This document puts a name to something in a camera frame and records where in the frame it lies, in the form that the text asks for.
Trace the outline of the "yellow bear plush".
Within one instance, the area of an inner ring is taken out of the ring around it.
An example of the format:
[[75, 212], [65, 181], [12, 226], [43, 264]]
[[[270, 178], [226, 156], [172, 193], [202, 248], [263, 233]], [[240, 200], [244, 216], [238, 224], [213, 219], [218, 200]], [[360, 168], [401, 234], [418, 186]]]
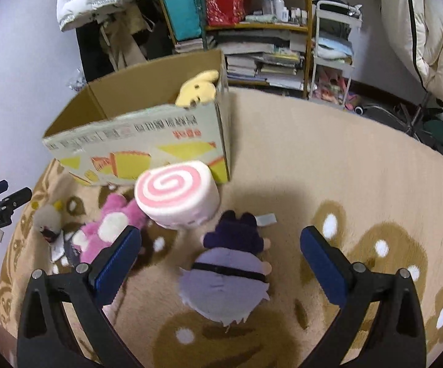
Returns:
[[216, 84], [219, 71], [208, 70], [198, 73], [181, 86], [175, 105], [181, 108], [193, 108], [200, 104], [213, 102], [217, 96]]

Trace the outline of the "wooden shelf unit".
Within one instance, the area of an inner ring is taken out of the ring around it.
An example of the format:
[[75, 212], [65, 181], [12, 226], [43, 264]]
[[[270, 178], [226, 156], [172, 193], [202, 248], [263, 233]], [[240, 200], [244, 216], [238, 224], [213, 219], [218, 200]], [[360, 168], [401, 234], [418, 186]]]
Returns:
[[[167, 23], [168, 34], [173, 44], [177, 42], [168, 12], [163, 0], [159, 0], [162, 13], [165, 16]], [[210, 27], [206, 21], [206, 2], [205, 0], [198, 0], [198, 13], [201, 22], [202, 35], [205, 37], [209, 31], [217, 29], [232, 29], [232, 28], [269, 28], [269, 29], [287, 29], [296, 32], [302, 32], [307, 35], [307, 53], [306, 53], [306, 85], [303, 91], [285, 90], [282, 88], [275, 88], [269, 86], [254, 86], [254, 85], [240, 85], [236, 83], [230, 84], [234, 86], [245, 86], [262, 89], [276, 89], [283, 93], [301, 93], [301, 96], [307, 97], [309, 95], [310, 85], [310, 55], [312, 50], [311, 31], [312, 31], [312, 6], [311, 0], [251, 0], [250, 8], [246, 11], [245, 18], [238, 24], [231, 26]]]

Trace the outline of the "pink swirl roll plush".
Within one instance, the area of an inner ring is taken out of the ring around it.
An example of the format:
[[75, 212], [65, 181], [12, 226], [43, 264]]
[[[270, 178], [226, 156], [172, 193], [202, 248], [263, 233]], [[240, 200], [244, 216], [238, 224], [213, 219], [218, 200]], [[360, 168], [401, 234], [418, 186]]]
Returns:
[[198, 160], [145, 171], [136, 181], [134, 197], [148, 218], [170, 229], [203, 224], [220, 205], [211, 170]]

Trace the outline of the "printed cardboard box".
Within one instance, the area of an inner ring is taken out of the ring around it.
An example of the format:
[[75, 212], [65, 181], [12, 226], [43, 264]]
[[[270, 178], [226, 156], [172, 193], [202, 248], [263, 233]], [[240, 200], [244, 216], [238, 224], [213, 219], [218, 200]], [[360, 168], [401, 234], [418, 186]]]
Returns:
[[[219, 71], [213, 102], [175, 105], [184, 82]], [[146, 170], [200, 160], [218, 184], [231, 178], [231, 101], [220, 50], [165, 56], [88, 83], [43, 143], [80, 184], [129, 185]]]

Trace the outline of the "white rolling cart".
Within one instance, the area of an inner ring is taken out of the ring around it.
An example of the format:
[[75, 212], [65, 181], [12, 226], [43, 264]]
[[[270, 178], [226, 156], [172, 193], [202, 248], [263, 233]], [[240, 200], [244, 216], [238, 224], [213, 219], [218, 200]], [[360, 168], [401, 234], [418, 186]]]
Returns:
[[355, 48], [350, 35], [360, 33], [361, 6], [332, 0], [315, 1], [315, 36], [309, 99], [345, 108], [352, 74]]

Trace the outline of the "pink bear plush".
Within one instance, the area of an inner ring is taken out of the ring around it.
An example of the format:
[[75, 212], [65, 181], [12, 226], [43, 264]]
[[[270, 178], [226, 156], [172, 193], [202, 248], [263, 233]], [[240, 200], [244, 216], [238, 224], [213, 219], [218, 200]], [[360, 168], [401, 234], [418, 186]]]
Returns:
[[105, 247], [110, 247], [125, 227], [131, 225], [141, 230], [148, 217], [134, 200], [127, 201], [121, 194], [110, 194], [102, 207], [98, 220], [82, 225], [65, 239], [67, 262], [75, 267], [91, 263]]

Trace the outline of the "beige trench coat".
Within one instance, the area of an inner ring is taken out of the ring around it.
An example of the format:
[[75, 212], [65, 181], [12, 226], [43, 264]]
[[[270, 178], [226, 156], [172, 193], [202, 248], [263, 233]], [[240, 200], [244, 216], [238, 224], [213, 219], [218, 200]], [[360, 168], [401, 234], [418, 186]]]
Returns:
[[145, 18], [136, 3], [123, 11], [108, 15], [100, 24], [101, 47], [114, 71], [146, 62], [146, 57], [134, 36], [149, 37], [154, 23]]

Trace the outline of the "purple lavender plush doll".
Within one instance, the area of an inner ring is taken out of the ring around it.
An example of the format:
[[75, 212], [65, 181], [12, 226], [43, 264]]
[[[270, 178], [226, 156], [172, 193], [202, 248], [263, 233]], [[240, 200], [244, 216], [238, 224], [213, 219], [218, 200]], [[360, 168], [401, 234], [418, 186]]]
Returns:
[[206, 319], [229, 327], [245, 322], [268, 301], [272, 265], [260, 259], [271, 241], [260, 236], [256, 216], [226, 210], [202, 236], [204, 251], [182, 269], [178, 293], [183, 303]]

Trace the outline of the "beige brown patterned rug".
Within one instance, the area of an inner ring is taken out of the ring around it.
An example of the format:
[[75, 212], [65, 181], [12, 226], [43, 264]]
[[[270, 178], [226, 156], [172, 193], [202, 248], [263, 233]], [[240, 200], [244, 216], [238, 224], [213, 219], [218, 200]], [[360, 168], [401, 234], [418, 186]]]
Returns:
[[255, 90], [232, 92], [232, 174], [221, 210], [272, 213], [269, 298], [223, 327], [183, 304], [178, 275], [200, 255], [207, 222], [184, 233], [156, 225], [106, 310], [148, 367], [295, 367], [336, 316], [301, 255], [313, 225], [350, 261], [404, 267], [425, 319], [428, 361], [443, 351], [443, 156], [350, 113]]

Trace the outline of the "white pompom plush toy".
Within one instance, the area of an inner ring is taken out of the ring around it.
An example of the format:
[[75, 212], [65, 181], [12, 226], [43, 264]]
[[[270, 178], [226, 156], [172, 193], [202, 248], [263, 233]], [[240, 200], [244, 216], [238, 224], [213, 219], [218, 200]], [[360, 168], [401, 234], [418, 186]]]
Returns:
[[38, 206], [32, 203], [34, 209], [32, 228], [40, 233], [48, 243], [54, 243], [63, 230], [64, 202], [60, 199], [50, 204]]

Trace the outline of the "teal bag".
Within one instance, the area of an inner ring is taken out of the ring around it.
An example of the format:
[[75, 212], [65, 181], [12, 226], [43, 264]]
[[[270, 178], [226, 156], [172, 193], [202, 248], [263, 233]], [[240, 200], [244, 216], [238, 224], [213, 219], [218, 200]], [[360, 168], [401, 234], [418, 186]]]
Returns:
[[178, 42], [202, 35], [198, 0], [163, 0], [171, 28]]

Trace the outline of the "stack of books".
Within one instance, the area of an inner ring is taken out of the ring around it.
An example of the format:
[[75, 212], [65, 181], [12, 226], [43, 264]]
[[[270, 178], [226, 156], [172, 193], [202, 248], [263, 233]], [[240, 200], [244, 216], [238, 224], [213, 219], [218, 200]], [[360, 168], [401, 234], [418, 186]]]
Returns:
[[177, 53], [219, 49], [232, 83], [303, 91], [306, 85], [307, 35], [287, 29], [232, 28], [174, 44]]

